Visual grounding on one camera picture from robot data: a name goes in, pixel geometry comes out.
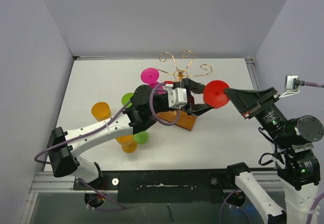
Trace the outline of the red plastic wine glass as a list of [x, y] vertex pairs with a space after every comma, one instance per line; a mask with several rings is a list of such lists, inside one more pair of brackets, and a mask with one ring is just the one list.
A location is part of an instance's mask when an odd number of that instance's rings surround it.
[[221, 108], [229, 102], [229, 97], [225, 94], [224, 90], [229, 88], [229, 85], [221, 80], [213, 80], [209, 82], [203, 92], [203, 100], [214, 108]]

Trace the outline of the pink plastic wine glass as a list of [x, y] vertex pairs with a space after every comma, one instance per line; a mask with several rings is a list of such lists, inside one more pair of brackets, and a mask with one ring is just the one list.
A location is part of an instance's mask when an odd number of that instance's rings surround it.
[[144, 84], [154, 88], [159, 84], [159, 71], [155, 68], [146, 68], [141, 72], [140, 78]]

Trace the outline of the green wine glass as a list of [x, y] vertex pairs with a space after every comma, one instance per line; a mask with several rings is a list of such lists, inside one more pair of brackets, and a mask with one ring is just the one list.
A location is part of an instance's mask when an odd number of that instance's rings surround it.
[[121, 103], [123, 106], [125, 106], [126, 108], [129, 108], [132, 106], [131, 103], [131, 97], [134, 95], [134, 93], [126, 93], [123, 95], [122, 99], [121, 99]]
[[149, 134], [147, 131], [142, 131], [137, 134], [134, 134], [134, 141], [137, 144], [145, 144], [149, 140]]

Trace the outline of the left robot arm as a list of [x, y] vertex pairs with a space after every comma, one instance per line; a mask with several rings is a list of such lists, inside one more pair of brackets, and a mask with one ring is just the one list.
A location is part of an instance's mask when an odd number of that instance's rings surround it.
[[105, 180], [99, 164], [83, 158], [83, 152], [118, 137], [146, 131], [157, 121], [170, 126], [170, 122], [158, 118], [161, 112], [185, 112], [192, 116], [208, 112], [213, 107], [196, 104], [192, 96], [202, 94], [204, 89], [204, 85], [189, 78], [171, 84], [159, 83], [154, 88], [143, 84], [130, 98], [131, 106], [123, 106], [114, 116], [73, 130], [55, 128], [47, 145], [54, 177], [72, 175], [91, 189], [103, 189]]

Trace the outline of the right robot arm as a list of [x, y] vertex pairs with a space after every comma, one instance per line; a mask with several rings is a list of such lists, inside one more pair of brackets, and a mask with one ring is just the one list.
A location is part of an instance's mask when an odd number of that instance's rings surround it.
[[313, 143], [323, 138], [323, 124], [314, 116], [286, 119], [277, 108], [277, 90], [263, 91], [226, 88], [225, 95], [245, 118], [256, 118], [259, 132], [274, 145], [271, 162], [285, 193], [286, 208], [281, 208], [261, 187], [244, 163], [227, 167], [225, 181], [248, 197], [264, 223], [317, 223], [317, 196], [320, 164]]

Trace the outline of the orange wine glass front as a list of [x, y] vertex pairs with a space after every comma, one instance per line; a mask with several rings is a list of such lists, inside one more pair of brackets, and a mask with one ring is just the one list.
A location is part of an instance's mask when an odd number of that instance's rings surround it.
[[135, 142], [133, 135], [117, 137], [116, 140], [125, 153], [133, 153], [137, 149], [137, 143]]

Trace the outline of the orange wine glass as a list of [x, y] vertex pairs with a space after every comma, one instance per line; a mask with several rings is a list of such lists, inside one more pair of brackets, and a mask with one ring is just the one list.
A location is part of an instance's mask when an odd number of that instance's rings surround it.
[[117, 137], [116, 140], [125, 153], [133, 153], [137, 149], [137, 143], [135, 142], [133, 135]]
[[97, 121], [106, 120], [111, 117], [111, 109], [106, 102], [98, 102], [94, 104], [91, 113]]

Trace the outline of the orange wine glass left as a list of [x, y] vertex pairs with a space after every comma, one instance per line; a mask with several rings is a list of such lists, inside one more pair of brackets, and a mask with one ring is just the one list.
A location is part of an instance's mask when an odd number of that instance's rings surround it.
[[94, 104], [91, 113], [97, 121], [106, 120], [111, 117], [111, 109], [106, 102], [98, 102]]

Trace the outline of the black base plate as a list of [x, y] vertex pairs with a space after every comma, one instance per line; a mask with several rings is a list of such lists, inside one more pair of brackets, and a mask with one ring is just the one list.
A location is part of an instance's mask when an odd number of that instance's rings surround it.
[[131, 203], [220, 203], [235, 190], [234, 175], [227, 169], [104, 171], [92, 185], [115, 193], [117, 201]]

